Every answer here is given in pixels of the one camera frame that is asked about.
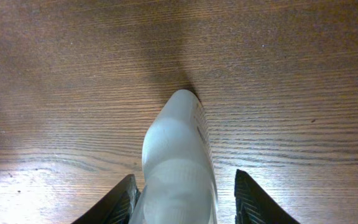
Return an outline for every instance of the wooden surface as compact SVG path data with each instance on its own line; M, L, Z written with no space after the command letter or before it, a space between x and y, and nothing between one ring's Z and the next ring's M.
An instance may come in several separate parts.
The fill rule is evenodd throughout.
M358 223L358 1L0 0L0 223L70 223L170 95L209 121L219 223L236 169L302 223Z

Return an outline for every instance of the wood grain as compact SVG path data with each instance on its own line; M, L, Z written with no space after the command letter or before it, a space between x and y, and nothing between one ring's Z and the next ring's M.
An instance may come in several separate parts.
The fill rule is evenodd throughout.
M358 223L358 1L0 0L0 223L70 223L134 173L170 95L206 109L219 223L246 170Z

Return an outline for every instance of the bottle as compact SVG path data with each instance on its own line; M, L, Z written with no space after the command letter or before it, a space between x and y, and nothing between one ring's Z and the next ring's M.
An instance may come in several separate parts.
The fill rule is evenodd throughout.
M178 90L145 135L145 188L129 224L215 224L218 195L204 111Z

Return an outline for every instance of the bottle body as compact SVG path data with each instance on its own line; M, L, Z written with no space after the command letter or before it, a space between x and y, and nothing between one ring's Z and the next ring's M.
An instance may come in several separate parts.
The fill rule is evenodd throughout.
M141 223L216 223L206 122L190 91L175 92L147 131L142 168L146 187L134 211Z

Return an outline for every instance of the wooden table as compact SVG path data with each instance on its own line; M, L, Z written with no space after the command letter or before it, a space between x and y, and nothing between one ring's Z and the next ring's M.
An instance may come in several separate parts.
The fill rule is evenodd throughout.
M70 223L170 95L204 104L219 223L236 169L302 223L358 223L358 1L0 0L0 223Z

